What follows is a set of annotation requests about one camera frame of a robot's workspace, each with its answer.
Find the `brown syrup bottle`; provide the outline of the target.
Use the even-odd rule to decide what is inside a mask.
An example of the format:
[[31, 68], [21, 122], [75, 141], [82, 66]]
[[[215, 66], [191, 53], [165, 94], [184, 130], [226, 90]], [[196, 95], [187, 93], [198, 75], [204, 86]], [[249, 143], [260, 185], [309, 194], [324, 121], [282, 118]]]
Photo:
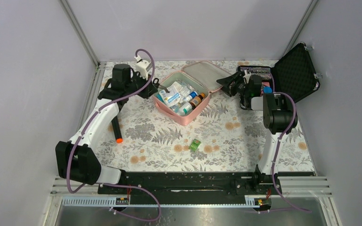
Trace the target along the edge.
[[203, 99], [206, 97], [205, 93], [200, 93], [196, 97], [194, 97], [189, 103], [192, 106], [192, 109], [194, 110], [197, 106], [199, 106]]

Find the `small blue label bottle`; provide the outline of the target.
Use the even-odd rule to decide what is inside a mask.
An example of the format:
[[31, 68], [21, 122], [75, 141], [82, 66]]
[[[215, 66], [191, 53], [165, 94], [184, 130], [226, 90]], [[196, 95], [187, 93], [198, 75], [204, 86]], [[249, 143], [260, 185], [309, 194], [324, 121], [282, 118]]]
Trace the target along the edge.
[[186, 97], [184, 97], [184, 102], [190, 102], [194, 97], [196, 97], [198, 95], [197, 92], [192, 91], [191, 93], [189, 93]]

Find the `white sachets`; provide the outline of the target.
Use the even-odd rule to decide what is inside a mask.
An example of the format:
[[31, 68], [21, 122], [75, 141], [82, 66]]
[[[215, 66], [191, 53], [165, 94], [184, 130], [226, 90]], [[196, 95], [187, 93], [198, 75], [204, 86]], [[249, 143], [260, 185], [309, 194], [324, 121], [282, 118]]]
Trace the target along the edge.
[[191, 85], [187, 84], [184, 81], [177, 81], [177, 83], [179, 84], [177, 90], [179, 94], [183, 97], [186, 97], [189, 93], [195, 91], [195, 89]]

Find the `pink medicine kit case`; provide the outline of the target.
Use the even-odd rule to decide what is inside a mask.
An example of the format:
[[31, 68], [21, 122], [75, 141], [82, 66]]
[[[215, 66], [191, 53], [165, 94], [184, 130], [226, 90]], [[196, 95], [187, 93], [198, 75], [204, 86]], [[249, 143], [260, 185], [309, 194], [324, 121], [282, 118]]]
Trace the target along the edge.
[[160, 82], [153, 100], [157, 110], [180, 125], [191, 123], [221, 89], [217, 80], [229, 77], [224, 69], [207, 61], [187, 65]]

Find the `white plastic bottle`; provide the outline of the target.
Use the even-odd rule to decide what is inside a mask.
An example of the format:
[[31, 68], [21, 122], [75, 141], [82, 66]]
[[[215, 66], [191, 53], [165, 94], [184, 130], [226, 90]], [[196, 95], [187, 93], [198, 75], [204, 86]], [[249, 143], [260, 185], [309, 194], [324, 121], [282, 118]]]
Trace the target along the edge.
[[177, 114], [179, 116], [186, 116], [188, 115], [191, 111], [193, 110], [193, 107], [191, 105], [191, 103], [186, 102], [184, 103], [181, 107], [178, 108], [177, 110]]

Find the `white blue gauze packet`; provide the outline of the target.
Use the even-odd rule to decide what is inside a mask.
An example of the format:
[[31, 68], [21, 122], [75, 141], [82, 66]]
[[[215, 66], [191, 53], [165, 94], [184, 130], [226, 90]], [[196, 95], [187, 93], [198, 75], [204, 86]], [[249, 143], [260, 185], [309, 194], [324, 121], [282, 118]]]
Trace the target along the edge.
[[160, 90], [158, 94], [168, 107], [177, 105], [181, 100], [181, 95], [174, 85], [169, 86], [167, 91], [165, 89]]

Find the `small green box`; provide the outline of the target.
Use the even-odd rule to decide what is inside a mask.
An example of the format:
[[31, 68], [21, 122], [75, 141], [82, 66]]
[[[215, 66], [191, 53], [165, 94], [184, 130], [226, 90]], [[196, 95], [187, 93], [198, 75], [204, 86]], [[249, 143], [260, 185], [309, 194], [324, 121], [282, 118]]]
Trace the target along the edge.
[[196, 152], [201, 144], [201, 141], [198, 139], [193, 139], [191, 144], [189, 145], [189, 150], [192, 152]]

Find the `black handled scissors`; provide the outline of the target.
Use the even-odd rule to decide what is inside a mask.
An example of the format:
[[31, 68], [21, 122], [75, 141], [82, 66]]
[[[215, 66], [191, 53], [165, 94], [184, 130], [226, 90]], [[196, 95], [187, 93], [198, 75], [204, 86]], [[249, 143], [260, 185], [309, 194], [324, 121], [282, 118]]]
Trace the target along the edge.
[[152, 80], [152, 85], [156, 88], [156, 89], [161, 89], [164, 90], [166, 93], [169, 93], [170, 91], [168, 90], [167, 87], [163, 86], [162, 84], [159, 83], [159, 79], [158, 78], [154, 78]]

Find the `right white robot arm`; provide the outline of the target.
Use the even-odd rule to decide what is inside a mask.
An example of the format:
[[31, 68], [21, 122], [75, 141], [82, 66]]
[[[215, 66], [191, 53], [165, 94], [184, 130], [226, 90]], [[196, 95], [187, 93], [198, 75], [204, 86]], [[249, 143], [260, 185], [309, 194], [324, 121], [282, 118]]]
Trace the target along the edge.
[[257, 165], [258, 173], [275, 176], [282, 142], [297, 125], [295, 102], [288, 94], [274, 92], [270, 86], [265, 86], [259, 75], [238, 72], [223, 87], [229, 89], [230, 96], [239, 95], [242, 109], [263, 112], [267, 134], [263, 156]]

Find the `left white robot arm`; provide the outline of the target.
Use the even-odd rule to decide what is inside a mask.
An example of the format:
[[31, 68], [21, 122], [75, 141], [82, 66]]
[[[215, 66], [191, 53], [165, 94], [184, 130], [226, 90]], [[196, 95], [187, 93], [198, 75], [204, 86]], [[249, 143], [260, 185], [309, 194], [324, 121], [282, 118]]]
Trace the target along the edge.
[[[95, 152], [105, 126], [111, 125], [116, 141], [122, 141], [118, 114], [129, 98], [135, 95], [145, 99], [152, 97], [159, 112], [175, 123], [186, 126], [208, 105], [210, 95], [221, 89], [217, 80], [229, 76], [228, 72], [208, 61], [187, 65], [181, 71], [169, 75], [162, 83], [156, 82], [154, 72], [154, 62], [141, 59], [134, 67], [127, 64], [114, 66], [112, 77], [99, 93], [88, 119], [69, 141], [60, 141], [56, 145], [60, 177], [88, 185], [109, 184], [115, 193], [123, 193], [127, 189], [127, 181], [121, 177], [121, 170], [101, 164]], [[163, 98], [156, 97], [161, 90], [170, 93], [166, 84], [178, 79], [182, 79], [198, 93], [205, 95], [197, 108], [187, 111], [184, 115], [178, 115], [165, 104]]]

